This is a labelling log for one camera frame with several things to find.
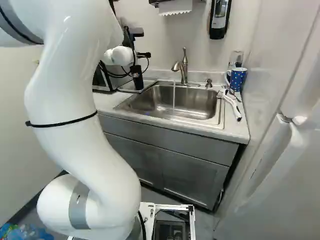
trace paper towel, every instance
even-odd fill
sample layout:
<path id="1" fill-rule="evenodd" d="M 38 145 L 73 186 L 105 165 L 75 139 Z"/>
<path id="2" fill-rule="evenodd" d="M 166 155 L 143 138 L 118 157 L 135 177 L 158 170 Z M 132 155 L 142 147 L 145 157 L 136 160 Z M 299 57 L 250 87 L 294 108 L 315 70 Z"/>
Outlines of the paper towel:
<path id="1" fill-rule="evenodd" d="M 171 0 L 159 4 L 159 15 L 185 14 L 192 11 L 193 0 Z"/>

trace refrigerator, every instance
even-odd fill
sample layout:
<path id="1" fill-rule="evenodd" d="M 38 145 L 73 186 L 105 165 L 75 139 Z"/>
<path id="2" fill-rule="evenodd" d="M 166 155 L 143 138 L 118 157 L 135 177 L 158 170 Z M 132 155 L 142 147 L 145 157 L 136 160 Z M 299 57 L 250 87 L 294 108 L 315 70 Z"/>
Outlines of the refrigerator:
<path id="1" fill-rule="evenodd" d="M 251 140 L 214 236 L 320 239 L 320 1 L 261 0 L 245 67 Z"/>

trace sink basin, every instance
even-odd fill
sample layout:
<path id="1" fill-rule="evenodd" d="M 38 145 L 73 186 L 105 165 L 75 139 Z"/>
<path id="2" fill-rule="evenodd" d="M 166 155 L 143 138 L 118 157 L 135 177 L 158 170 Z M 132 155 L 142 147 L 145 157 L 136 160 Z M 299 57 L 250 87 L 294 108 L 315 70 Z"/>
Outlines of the sink basin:
<path id="1" fill-rule="evenodd" d="M 220 125 L 219 128 L 222 125 L 223 128 L 224 101 L 217 98 L 219 88 L 176 85 L 174 93 L 172 82 L 158 81 L 143 93 L 126 99 L 115 109 L 190 124 Z"/>

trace polka dot mug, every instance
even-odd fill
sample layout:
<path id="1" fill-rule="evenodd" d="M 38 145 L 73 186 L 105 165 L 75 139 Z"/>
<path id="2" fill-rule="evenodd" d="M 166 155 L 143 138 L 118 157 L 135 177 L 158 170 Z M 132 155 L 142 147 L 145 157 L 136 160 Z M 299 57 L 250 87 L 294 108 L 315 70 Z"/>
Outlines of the polka dot mug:
<path id="1" fill-rule="evenodd" d="M 246 80 L 248 69 L 244 67 L 235 67 L 228 70 L 224 74 L 224 80 L 230 89 L 235 92 L 240 92 L 242 86 Z"/>

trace water stream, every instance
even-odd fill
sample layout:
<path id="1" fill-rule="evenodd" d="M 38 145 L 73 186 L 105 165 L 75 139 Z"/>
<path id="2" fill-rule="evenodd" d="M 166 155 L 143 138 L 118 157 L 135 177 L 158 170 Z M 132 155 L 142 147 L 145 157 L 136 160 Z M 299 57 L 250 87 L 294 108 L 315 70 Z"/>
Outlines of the water stream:
<path id="1" fill-rule="evenodd" d="M 173 103 L 172 103 L 172 112 L 175 113 L 176 106 L 176 79 L 173 80 Z"/>

